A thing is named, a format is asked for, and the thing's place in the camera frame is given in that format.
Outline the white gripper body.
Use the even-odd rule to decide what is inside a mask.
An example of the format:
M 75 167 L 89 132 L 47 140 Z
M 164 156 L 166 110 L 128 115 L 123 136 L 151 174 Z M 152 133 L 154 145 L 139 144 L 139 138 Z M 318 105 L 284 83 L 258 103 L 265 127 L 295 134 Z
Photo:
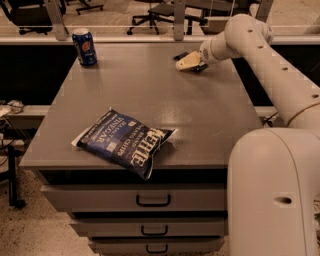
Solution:
M 239 58 L 240 55 L 227 45 L 225 33 L 214 35 L 204 41 L 199 49 L 200 59 L 206 64 L 222 62 L 230 58 Z

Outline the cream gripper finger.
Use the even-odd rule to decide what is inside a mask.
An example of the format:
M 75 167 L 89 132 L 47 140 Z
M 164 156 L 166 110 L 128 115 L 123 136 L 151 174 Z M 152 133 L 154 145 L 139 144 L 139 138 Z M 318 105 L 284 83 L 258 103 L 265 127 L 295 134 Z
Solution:
M 176 60 L 176 68 L 179 71 L 187 70 L 193 67 L 196 67 L 200 64 L 200 54 L 197 51 L 193 52 L 184 52 L 175 57 Z

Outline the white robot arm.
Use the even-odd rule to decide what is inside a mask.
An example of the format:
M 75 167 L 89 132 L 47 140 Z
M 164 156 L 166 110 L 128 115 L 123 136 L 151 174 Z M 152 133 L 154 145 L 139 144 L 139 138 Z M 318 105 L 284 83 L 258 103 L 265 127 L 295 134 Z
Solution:
M 230 256 L 318 256 L 314 199 L 320 194 L 320 88 L 274 51 L 270 27 L 239 14 L 180 59 L 179 70 L 242 57 L 284 125 L 247 133 L 228 164 Z

